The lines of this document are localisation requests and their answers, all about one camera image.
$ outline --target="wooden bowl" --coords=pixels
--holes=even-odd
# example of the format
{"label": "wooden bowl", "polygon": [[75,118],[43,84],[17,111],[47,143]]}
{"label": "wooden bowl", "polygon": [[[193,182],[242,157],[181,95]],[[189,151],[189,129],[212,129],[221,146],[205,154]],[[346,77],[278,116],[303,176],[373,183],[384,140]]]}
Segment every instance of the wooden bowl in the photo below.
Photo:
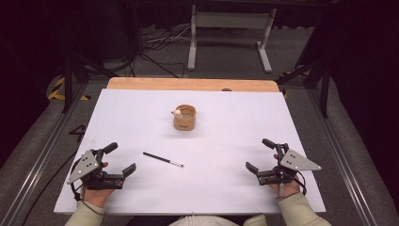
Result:
{"label": "wooden bowl", "polygon": [[176,109],[178,108],[182,111],[182,116],[173,119],[174,127],[177,130],[193,130],[196,124],[196,108],[192,105],[179,105]]}

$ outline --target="black pen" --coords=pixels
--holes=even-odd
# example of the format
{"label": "black pen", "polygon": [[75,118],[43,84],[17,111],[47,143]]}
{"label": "black pen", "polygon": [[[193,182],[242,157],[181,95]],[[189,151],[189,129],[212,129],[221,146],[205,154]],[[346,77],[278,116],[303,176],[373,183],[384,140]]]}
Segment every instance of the black pen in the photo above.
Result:
{"label": "black pen", "polygon": [[163,157],[159,157],[159,156],[156,156],[156,155],[153,155],[153,154],[150,154],[150,153],[144,153],[144,155],[147,155],[147,156],[149,156],[149,157],[153,157],[153,158],[159,159],[159,160],[164,161],[164,162],[168,162],[168,163],[170,163],[170,164],[173,164],[173,165],[178,166],[178,167],[181,167],[181,168],[184,167],[183,164],[180,164],[180,163],[177,163],[177,162],[173,162],[173,161],[171,161],[171,160],[168,160],[168,159],[165,159],[165,158],[163,158]]}

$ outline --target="white tabletop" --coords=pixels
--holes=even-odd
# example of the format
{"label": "white tabletop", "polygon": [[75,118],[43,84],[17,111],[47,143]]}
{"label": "white tabletop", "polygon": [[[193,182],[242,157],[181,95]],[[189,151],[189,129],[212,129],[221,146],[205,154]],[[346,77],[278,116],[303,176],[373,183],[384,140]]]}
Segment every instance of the white tabletop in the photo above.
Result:
{"label": "white tabletop", "polygon": [[[170,113],[178,105],[197,109],[193,131],[178,131]],[[136,163],[122,190],[106,205],[115,215],[277,213],[276,195],[259,186],[246,162],[259,170],[277,165],[268,138],[288,143],[306,156],[285,100],[279,92],[103,89],[74,161],[89,149],[117,142],[104,156],[111,174]],[[143,154],[184,164],[173,166]],[[325,212],[311,171],[307,198],[315,212]],[[64,184],[55,212],[71,214],[76,202]]]}

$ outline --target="hand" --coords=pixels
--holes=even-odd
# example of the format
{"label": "hand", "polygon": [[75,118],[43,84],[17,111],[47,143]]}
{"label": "hand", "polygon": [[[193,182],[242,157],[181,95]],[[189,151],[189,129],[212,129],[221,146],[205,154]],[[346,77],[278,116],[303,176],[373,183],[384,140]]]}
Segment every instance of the hand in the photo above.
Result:
{"label": "hand", "polygon": [[[279,156],[274,154],[274,158],[278,159]],[[272,184],[269,186],[276,192],[277,197],[280,197],[279,184]],[[284,184],[284,195],[282,196],[282,198],[294,195],[295,193],[298,192],[300,192],[300,185],[296,181],[292,181],[291,183],[286,183]]]}
{"label": "hand", "polygon": [[[107,167],[108,163],[104,162],[103,167]],[[114,192],[115,189],[104,189],[104,190],[89,190],[85,188],[83,200],[89,202],[97,207],[104,208],[106,200]]]}

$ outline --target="sleeve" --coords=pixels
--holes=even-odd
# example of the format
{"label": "sleeve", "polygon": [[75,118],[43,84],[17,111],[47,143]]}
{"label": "sleeve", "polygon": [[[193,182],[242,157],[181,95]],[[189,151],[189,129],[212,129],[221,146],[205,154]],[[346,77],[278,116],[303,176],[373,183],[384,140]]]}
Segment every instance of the sleeve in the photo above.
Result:
{"label": "sleeve", "polygon": [[328,221],[317,216],[302,193],[296,193],[279,202],[287,226],[330,226]]}
{"label": "sleeve", "polygon": [[76,211],[65,224],[66,226],[100,226],[103,221],[104,208],[97,207],[88,202],[82,203],[79,201]]}

